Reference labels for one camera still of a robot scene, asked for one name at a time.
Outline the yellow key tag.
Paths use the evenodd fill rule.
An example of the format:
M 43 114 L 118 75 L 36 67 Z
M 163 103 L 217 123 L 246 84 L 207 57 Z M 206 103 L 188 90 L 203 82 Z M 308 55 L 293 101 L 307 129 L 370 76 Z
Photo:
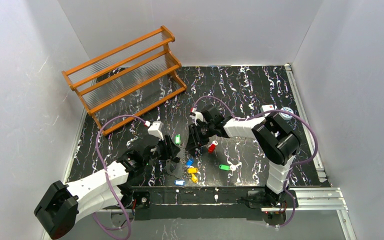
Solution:
M 187 173 L 188 174 L 196 174 L 198 172 L 199 172 L 199 169 L 196 168 L 196 167 L 190 167 L 190 168 L 187 169 Z

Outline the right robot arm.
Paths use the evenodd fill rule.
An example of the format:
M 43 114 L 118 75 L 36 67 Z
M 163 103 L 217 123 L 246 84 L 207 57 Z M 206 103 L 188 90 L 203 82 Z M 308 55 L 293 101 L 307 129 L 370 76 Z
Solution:
M 256 140 L 269 160 L 269 176 L 263 199 L 274 202 L 281 198 L 301 138 L 278 112 L 242 120 L 233 116 L 225 117 L 210 105 L 202 111 L 193 108 L 189 116 L 193 122 L 188 126 L 187 151 L 207 145 L 213 136 Z

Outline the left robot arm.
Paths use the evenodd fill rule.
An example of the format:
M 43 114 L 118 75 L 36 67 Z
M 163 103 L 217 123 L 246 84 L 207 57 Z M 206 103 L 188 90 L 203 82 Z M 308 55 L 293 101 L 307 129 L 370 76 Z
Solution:
M 82 179 L 63 183 L 52 183 L 34 215 L 52 240 L 65 236 L 82 218 L 107 207 L 118 205 L 126 214 L 123 228 L 131 226 L 130 216 L 134 211 L 146 207 L 143 195 L 135 193 L 130 181 L 141 176 L 153 160 L 165 161 L 166 165 L 178 163 L 181 149 L 169 135 L 156 144 L 143 149 L 129 149 L 102 170 Z

